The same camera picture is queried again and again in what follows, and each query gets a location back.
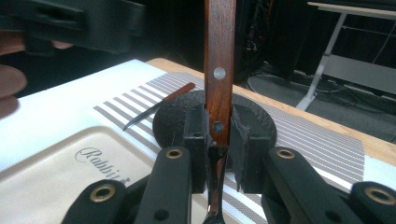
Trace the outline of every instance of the knife blade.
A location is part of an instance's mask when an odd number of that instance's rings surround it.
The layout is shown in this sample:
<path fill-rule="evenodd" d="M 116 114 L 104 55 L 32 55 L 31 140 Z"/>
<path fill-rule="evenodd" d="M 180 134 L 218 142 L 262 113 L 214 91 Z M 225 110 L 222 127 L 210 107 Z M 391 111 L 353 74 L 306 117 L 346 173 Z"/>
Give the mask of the knife blade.
<path fill-rule="evenodd" d="M 133 119 L 131 119 L 122 129 L 123 131 L 127 130 L 129 127 L 136 125 L 136 123 L 140 122 L 142 119 L 145 119 L 146 117 L 148 117 L 149 115 L 151 115 L 152 113 L 154 113 L 155 111 L 157 111 L 158 108 L 160 108 L 165 102 L 170 101 L 172 99 L 174 99 L 175 97 L 190 91 L 192 89 L 195 88 L 195 84 L 192 82 L 187 83 L 186 85 L 184 85 L 183 87 L 181 87 L 180 89 L 178 89 L 177 91 L 172 92 L 170 95 L 166 96 L 165 98 L 163 98 L 159 103 L 157 103 L 156 105 L 150 107 L 149 109 L 147 109 L 145 112 L 139 114 L 138 116 L 134 117 Z"/>

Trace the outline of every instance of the black cable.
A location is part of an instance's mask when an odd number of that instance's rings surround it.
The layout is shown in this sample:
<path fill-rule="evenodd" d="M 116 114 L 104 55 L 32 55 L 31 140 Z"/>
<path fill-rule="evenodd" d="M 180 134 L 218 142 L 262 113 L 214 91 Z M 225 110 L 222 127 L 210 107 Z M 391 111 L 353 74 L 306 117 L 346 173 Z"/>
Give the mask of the black cable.
<path fill-rule="evenodd" d="M 235 82 L 246 82 L 251 71 L 262 64 L 265 52 L 263 43 L 268 32 L 268 7 L 265 0 L 256 0 L 251 3 L 246 44 L 243 47 L 241 67 L 235 76 Z"/>
<path fill-rule="evenodd" d="M 251 77 L 274 77 L 274 78 L 279 78 L 279 79 L 283 79 L 282 77 L 278 77 L 272 74 L 263 74 L 262 72 L 267 72 L 268 70 L 259 68 L 257 70 L 255 70 L 254 72 L 252 72 L 250 74 L 250 76 L 247 78 L 246 82 L 245 82 L 245 86 L 247 88 L 249 88 L 251 91 L 255 91 L 254 88 L 250 85 L 249 83 L 249 79 Z M 306 88 L 309 88 L 309 85 L 305 85 L 305 84 L 301 84 L 301 83 L 296 83 L 294 81 L 290 82 L 290 84 L 293 85 L 298 85 L 298 86 L 304 86 Z M 341 97 L 341 95 L 337 95 L 343 93 L 344 94 L 344 98 L 348 97 L 348 101 L 343 100 L 343 98 Z M 360 110 L 369 112 L 369 113 L 375 113 L 375 114 L 391 114 L 394 115 L 394 113 L 392 113 L 392 111 L 389 111 L 387 109 L 384 109 L 382 107 L 379 107 L 378 105 L 372 104 L 370 102 L 367 102 L 366 100 L 364 100 L 363 98 L 361 98 L 356 92 L 354 92 L 353 90 L 351 90 L 348 87 L 345 87 L 344 85 L 339 85 L 337 83 L 333 83 L 332 84 L 332 90 L 322 90 L 322 89 L 317 89 L 317 93 L 315 94 L 316 98 L 324 101 L 324 102 L 329 102 L 329 103 L 334 103 L 334 104 L 339 104 L 339 105 L 344 105 L 344 106 L 353 106 L 356 107 Z M 375 108 L 376 110 L 371 110 L 368 108 L 365 108 L 364 106 L 360 106 L 359 104 L 366 104 L 370 107 Z"/>

